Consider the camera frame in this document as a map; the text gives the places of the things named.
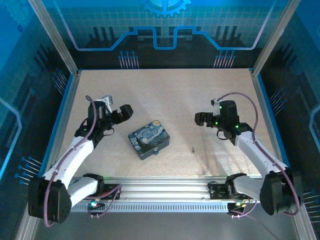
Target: starry night tin box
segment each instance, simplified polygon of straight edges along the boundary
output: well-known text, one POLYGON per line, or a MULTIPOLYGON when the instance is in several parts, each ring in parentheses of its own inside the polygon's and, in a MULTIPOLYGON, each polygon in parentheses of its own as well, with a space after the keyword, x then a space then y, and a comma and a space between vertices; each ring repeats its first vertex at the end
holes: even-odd
POLYGON ((130 133, 128 137, 141 160, 157 155, 170 141, 170 136, 158 120, 130 133))

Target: wooden table surface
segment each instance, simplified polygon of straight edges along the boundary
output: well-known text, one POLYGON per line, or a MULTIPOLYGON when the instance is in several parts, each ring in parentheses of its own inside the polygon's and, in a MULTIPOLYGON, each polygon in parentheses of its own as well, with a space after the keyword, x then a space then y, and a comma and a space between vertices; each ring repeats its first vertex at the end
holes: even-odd
MULTIPOLYGON (((248 69, 130 69, 83 70, 72 105, 60 155, 88 115, 89 102, 105 95, 113 97, 113 110, 124 104, 133 108, 131 119, 115 125, 115 133, 104 137, 78 169, 76 176, 94 173, 105 177, 226 176, 259 174, 249 159, 230 141, 216 137, 216 129, 200 127, 195 113, 212 112, 210 100, 229 92, 249 95, 260 116, 257 136, 272 152, 272 144, 248 69), (170 145, 140 160, 128 134, 159 120, 170 135, 170 145)), ((253 127, 254 108, 242 96, 235 100, 241 122, 253 127)))

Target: wire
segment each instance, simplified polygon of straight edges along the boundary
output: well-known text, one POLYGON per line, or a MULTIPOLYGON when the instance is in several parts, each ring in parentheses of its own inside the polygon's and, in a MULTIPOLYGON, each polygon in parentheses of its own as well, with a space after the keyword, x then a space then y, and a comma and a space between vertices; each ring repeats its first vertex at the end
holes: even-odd
POLYGON ((217 132, 216 132, 216 137, 218 138, 218 139, 220 139, 220 140, 229 140, 228 138, 221 138, 221 137, 219 137, 219 133, 221 132, 221 130, 218 130, 217 132))
POLYGON ((104 205, 105 205, 104 203, 98 203, 98 204, 96 205, 96 207, 91 208, 91 209, 90 209, 90 211, 93 211, 93 210, 99 209, 99 208, 101 208, 101 207, 102 207, 102 206, 104 206, 104 205))
POLYGON ((92 213, 90 212, 90 210, 88 210, 88 214, 89 214, 92 218, 100 218, 100 217, 102 217, 103 215, 105 215, 105 214, 109 211, 109 209, 111 208, 112 204, 114 203, 114 201, 115 201, 118 193, 120 193, 120 188, 121 188, 121 184, 119 184, 118 186, 116 186, 114 189, 112 189, 110 192, 108 192, 105 196, 103 196, 103 197, 100 196, 101 198, 105 198, 105 197, 109 196, 110 194, 112 194, 112 193, 116 190, 116 193, 115 193, 115 195, 114 195, 114 197, 113 197, 110 205, 106 208, 106 210, 105 210, 104 212, 102 212, 102 213, 100 213, 100 214, 95 214, 95 215, 94 215, 94 214, 92 214, 92 213))
POLYGON ((245 210, 243 210, 243 212, 239 212, 239 211, 236 211, 236 213, 240 213, 240 215, 238 216, 239 218, 242 218, 242 217, 245 217, 247 215, 249 215, 250 213, 252 213, 252 211, 255 209, 255 207, 257 206, 258 204, 258 201, 256 201, 253 205, 253 207, 247 212, 247 213, 244 213, 245 210))
POLYGON ((112 131, 113 131, 111 134, 105 134, 105 135, 103 135, 103 136, 111 136, 111 135, 113 135, 113 134, 115 133, 115 129, 114 129, 113 127, 112 127, 111 129, 112 129, 112 131))
MULTIPOLYGON (((243 213, 240 212, 240 211, 231 210, 231 212, 236 213, 236 214, 239 214, 239 217, 241 217, 241 216, 244 217, 244 215, 242 215, 243 213)), ((265 230, 267 230, 268 233, 270 233, 275 239, 281 240, 281 239, 280 239, 279 237, 277 237, 269 228, 267 228, 267 226, 264 225, 261 221, 259 221, 258 219, 254 218, 253 216, 249 216, 249 215, 245 215, 245 216, 246 216, 247 218, 249 218, 249 219, 251 219, 251 220, 256 221, 257 223, 259 223, 259 224, 260 224, 265 230)))
POLYGON ((260 146, 260 144, 256 140, 256 128, 257 128, 258 120, 259 120, 259 118, 258 118, 258 109, 257 109, 256 104, 254 103, 254 101, 248 95, 246 95, 246 94, 244 94, 242 92, 229 92, 229 93, 223 95, 222 97, 218 98, 217 101, 220 101, 221 99, 223 99, 223 98, 225 98, 225 97, 227 97, 229 95, 241 95, 241 96, 245 97, 246 99, 248 99, 251 102, 251 104, 253 105, 254 112, 255 112, 255 122, 254 122, 254 126, 253 126, 253 129, 252 129, 252 140, 255 143, 255 145, 258 147, 258 149, 263 153, 263 155, 265 155, 270 160, 270 162, 272 162, 272 164, 275 165, 280 170, 280 172, 284 176, 285 180, 289 184, 289 187, 290 187, 290 189, 292 191, 292 194, 293 194, 293 197, 294 197, 294 201, 295 201, 295 204, 296 204, 296 210, 295 210, 294 213, 290 213, 290 212, 285 211, 284 214, 286 214, 288 216, 297 215, 298 212, 299 212, 299 209, 300 209, 300 201, 299 201, 298 194, 297 194, 297 192, 295 190, 295 187, 294 187, 293 183, 291 182, 291 180, 290 180, 289 176, 287 175, 287 173, 285 172, 285 170, 283 170, 283 168, 271 156, 269 156, 269 154, 260 146))
POLYGON ((87 196, 84 199, 90 199, 90 200, 96 200, 96 199, 103 199, 105 197, 108 197, 110 194, 112 194, 114 191, 119 189, 121 187, 121 184, 118 184, 115 188, 113 188, 111 191, 108 191, 100 196, 87 196))
POLYGON ((61 158, 60 162, 58 163, 58 165, 56 166, 50 180, 48 183, 48 186, 46 187, 45 190, 45 195, 44 195, 44 202, 43 202, 43 219, 44 219, 44 225, 47 228, 50 228, 54 222, 49 222, 48 220, 48 200, 49 200, 49 193, 50 193, 50 189, 51 189, 51 185, 55 179, 55 176, 58 174, 58 171, 61 167, 61 165, 64 163, 64 161, 66 160, 66 158, 75 150, 77 149, 77 147, 79 147, 84 141, 86 141, 88 139, 88 137, 90 136, 90 134, 93 132, 94 128, 95 128, 95 124, 97 121, 97 110, 96 110, 96 105, 95 102, 92 100, 92 98, 88 95, 85 96, 85 99, 87 99, 89 102, 91 102, 92 107, 93 107, 93 124, 89 130, 89 132, 85 135, 85 137, 83 139, 81 139, 76 145, 74 145, 72 148, 69 149, 69 151, 61 158))
POLYGON ((212 190, 211 188, 210 188, 210 185, 211 184, 218 184, 216 181, 211 181, 211 182, 209 182, 206 186, 207 186, 207 188, 210 190, 210 191, 212 191, 212 192, 216 192, 216 191, 214 191, 214 190, 212 190))

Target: glass panel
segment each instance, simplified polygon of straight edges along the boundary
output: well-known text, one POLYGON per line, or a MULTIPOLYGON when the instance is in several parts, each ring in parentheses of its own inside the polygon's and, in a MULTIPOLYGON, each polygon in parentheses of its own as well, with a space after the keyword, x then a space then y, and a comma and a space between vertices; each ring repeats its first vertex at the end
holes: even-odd
POLYGON ((70 73, 27 0, 0 0, 0 32, 0 239, 7 240, 19 228, 70 73))
POLYGON ((81 69, 249 68, 287 0, 44 3, 81 69))
POLYGON ((302 172, 306 207, 319 234, 320 2, 300 2, 261 71, 287 158, 302 172))

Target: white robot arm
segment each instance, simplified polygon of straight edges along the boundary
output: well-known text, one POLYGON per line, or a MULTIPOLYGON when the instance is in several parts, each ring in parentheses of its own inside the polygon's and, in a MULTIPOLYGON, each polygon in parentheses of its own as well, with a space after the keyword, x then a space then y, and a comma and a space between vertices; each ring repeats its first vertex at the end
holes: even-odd
POLYGON ((87 173, 71 186, 69 184, 80 165, 104 137, 104 131, 112 130, 113 125, 120 124, 132 116, 133 110, 130 105, 121 106, 121 112, 118 112, 117 110, 112 111, 112 104, 113 100, 109 95, 94 101, 95 112, 93 104, 90 104, 88 117, 75 132, 67 151, 42 177, 34 177, 30 181, 28 186, 30 216, 44 218, 44 206, 46 205, 47 219, 62 223, 75 204, 88 196, 102 195, 104 192, 103 176, 87 173))
POLYGON ((195 114, 195 123, 207 127, 217 128, 217 137, 229 140, 238 147, 255 165, 262 179, 254 179, 245 173, 238 173, 227 177, 225 184, 211 184, 212 199, 219 196, 236 198, 248 196, 261 202, 263 209, 274 215, 289 211, 296 206, 295 197, 282 171, 289 177, 297 193, 300 205, 303 204, 302 178, 287 165, 273 156, 268 149, 253 135, 253 129, 240 122, 236 103, 232 100, 211 101, 213 112, 199 112, 195 114), (225 138, 219 137, 223 132, 225 138))

